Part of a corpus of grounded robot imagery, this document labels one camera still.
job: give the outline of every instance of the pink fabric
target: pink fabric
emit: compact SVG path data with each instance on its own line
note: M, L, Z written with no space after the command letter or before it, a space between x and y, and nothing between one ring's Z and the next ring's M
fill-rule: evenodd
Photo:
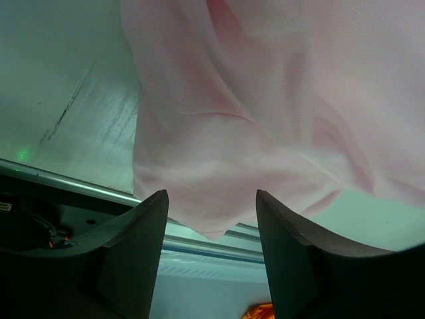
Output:
M425 207L423 0L122 0L141 75L134 194L215 238L264 189Z

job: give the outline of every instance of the orange object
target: orange object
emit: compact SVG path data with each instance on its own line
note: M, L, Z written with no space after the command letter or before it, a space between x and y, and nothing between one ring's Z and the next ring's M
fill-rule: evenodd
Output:
M272 303L260 304L248 309L242 319L274 319Z

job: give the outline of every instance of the green light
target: green light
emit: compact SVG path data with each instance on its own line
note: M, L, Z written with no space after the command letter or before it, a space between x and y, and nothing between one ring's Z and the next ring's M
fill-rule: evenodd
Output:
M18 161L27 161L29 159L29 150L27 148L19 150L16 154L16 159Z

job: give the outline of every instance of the pink shirt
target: pink shirt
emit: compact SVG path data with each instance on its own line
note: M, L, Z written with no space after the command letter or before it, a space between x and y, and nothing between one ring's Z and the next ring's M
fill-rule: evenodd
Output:
M425 1L122 0L142 91L134 194L216 238L257 189L425 207Z

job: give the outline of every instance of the white wall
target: white wall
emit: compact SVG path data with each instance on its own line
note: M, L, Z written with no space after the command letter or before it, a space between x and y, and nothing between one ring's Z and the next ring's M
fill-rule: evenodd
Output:
M316 223L368 245L401 250L425 243L425 211L344 191Z
M149 319L240 319L269 301L268 284L159 275Z

